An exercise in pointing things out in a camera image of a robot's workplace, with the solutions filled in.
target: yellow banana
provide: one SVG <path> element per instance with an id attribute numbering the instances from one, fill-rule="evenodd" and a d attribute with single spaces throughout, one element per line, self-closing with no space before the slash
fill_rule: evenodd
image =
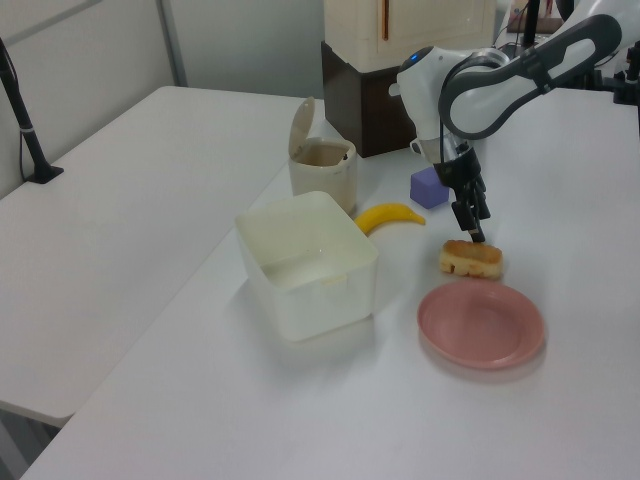
<path id="1" fill-rule="evenodd" d="M 416 212 L 402 203 L 383 203 L 364 211 L 354 221 L 365 235 L 381 223 L 404 220 L 424 225 L 426 222 Z"/>

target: bread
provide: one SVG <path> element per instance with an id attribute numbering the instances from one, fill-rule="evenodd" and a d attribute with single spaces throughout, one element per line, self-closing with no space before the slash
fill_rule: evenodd
<path id="1" fill-rule="evenodd" d="M 440 252 L 440 270 L 495 280 L 502 275 L 502 251 L 484 243 L 448 240 Z"/>

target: purple block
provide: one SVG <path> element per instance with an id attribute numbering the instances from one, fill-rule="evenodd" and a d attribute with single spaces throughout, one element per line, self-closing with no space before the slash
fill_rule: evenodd
<path id="1" fill-rule="evenodd" d="M 433 167 L 429 167 L 411 175 L 409 196 L 424 208 L 433 208 L 449 201 L 449 189 L 440 183 Z"/>

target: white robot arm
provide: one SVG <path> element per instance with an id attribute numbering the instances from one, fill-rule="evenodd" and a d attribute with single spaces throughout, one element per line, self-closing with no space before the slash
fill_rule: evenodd
<path id="1" fill-rule="evenodd" d="M 554 35 L 512 61 L 495 49 L 427 47 L 404 62 L 398 85 L 417 146 L 454 189 L 454 213 L 474 241 L 484 241 L 480 220 L 489 211 L 480 165 L 466 140 L 495 133 L 525 103 L 637 40 L 639 0 L 581 0 Z"/>

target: pink plate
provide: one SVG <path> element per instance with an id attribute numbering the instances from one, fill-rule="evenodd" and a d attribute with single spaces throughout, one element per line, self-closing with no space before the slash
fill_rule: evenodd
<path id="1" fill-rule="evenodd" d="M 462 280 L 431 291 L 420 302 L 418 325 L 441 355 L 473 368 L 523 363 L 544 343 L 544 322 L 531 300 L 490 280 Z"/>

